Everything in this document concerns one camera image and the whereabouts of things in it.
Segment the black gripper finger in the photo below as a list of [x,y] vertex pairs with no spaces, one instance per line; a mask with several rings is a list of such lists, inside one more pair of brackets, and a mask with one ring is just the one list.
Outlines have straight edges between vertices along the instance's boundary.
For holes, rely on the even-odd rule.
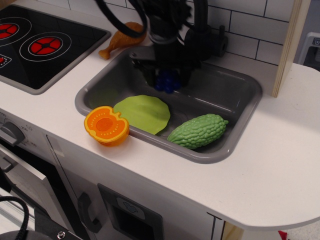
[[189,80],[192,75],[192,69],[180,69],[179,70],[179,83],[181,87],[186,87],[189,84]]
[[151,68],[143,68],[142,74],[145,78],[146,83],[149,86],[154,87],[156,84],[156,70]]

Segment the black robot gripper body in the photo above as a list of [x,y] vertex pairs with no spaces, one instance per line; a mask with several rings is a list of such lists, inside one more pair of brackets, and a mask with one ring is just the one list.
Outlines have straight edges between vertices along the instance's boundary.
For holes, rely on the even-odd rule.
[[145,72],[163,69],[192,71],[201,66],[196,53],[179,41],[135,47],[129,57],[135,68]]

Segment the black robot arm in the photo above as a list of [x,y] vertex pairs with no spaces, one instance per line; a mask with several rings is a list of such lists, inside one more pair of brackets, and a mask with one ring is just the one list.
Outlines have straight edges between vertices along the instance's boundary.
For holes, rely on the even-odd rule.
[[179,31],[187,25],[191,7],[184,0],[132,0],[141,23],[122,23],[103,0],[96,1],[109,22],[124,36],[112,41],[109,50],[130,47],[149,37],[152,46],[131,53],[133,66],[147,84],[159,91],[172,92],[188,85],[192,71],[201,66],[196,52],[180,43]]

